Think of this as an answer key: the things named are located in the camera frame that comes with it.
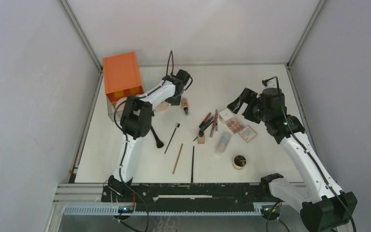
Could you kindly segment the peach blush compact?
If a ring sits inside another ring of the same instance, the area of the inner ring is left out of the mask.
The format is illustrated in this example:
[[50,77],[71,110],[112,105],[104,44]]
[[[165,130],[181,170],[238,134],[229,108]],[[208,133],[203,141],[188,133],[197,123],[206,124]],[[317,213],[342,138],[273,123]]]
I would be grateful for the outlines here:
[[258,132],[256,132],[252,127],[249,125],[245,126],[243,129],[241,129],[238,134],[241,136],[241,138],[246,142],[249,143],[253,139],[255,139],[258,136]]

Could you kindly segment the round beige powder puff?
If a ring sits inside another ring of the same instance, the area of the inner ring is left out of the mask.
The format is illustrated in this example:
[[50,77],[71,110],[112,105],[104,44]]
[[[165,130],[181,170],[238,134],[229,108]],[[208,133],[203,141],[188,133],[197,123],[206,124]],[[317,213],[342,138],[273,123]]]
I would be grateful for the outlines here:
[[164,101],[164,102],[158,104],[156,106],[156,108],[154,109],[154,111],[155,112],[163,112],[163,111],[167,110],[169,108],[169,106],[170,106],[170,104]]
[[116,103],[114,108],[118,111],[121,112],[124,109],[125,101],[127,100],[127,97],[122,97],[120,98]]

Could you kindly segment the orange yellow blue drawer box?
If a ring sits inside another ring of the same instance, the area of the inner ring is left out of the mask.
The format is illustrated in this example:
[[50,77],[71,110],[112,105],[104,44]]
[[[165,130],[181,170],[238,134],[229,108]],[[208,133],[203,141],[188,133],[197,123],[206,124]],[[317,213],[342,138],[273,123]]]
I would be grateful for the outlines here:
[[143,79],[135,52],[102,59],[108,116],[114,119],[116,107],[128,96],[144,93]]

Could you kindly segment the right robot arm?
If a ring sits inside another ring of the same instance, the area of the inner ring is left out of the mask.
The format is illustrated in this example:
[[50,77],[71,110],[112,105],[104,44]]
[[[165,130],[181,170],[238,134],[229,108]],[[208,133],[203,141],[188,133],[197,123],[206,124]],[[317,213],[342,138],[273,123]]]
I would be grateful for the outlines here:
[[290,184],[281,174],[270,174],[261,179],[262,199],[278,198],[294,208],[310,232],[328,231],[348,223],[355,230],[352,214],[357,205],[356,196],[345,192],[328,173],[310,145],[302,123],[287,113],[280,88],[266,88],[261,93],[245,88],[227,108],[236,114],[244,103],[247,107],[242,116],[257,124],[264,123],[268,134],[288,154],[306,186],[303,190]]

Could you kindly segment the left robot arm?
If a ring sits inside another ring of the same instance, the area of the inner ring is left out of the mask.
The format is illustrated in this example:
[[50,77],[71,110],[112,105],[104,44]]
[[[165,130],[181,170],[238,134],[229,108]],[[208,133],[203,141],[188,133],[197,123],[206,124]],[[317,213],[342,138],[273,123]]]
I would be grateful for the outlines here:
[[180,69],[176,74],[166,75],[151,90],[125,100],[122,115],[115,121],[123,134],[122,148],[117,167],[109,177],[108,188],[119,201],[127,201],[134,190],[130,187],[134,167],[139,156],[143,137],[152,129],[154,109],[162,102],[179,105],[181,96],[193,83],[191,75]]

